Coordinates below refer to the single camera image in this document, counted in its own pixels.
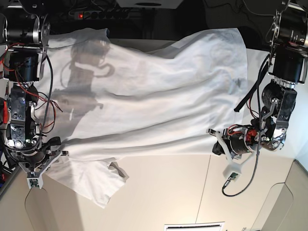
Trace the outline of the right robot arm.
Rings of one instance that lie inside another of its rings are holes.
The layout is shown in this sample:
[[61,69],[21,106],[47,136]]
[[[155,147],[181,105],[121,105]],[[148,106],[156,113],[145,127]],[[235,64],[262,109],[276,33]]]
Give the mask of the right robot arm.
[[66,152],[57,151],[59,137],[44,141],[55,123],[59,106],[51,93],[41,93],[35,83],[43,78],[44,66],[51,64],[47,55],[50,23],[46,0],[3,0],[0,3],[0,40],[6,45],[0,57],[1,78],[7,81],[0,101],[5,126],[1,151],[9,166],[19,166],[32,187],[40,187],[42,176]]

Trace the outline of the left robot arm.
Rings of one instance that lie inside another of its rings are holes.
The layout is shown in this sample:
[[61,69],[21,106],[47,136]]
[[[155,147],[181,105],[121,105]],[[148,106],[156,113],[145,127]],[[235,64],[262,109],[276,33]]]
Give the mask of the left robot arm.
[[263,61],[257,81],[234,111],[251,102],[266,74],[270,83],[257,95],[258,114],[250,125],[234,124],[222,133],[209,129],[217,138],[212,152],[225,155],[230,164],[243,154],[260,148],[275,151],[284,145],[289,119],[294,110],[295,86],[306,81],[308,73],[308,2],[284,0],[271,26],[270,52]]

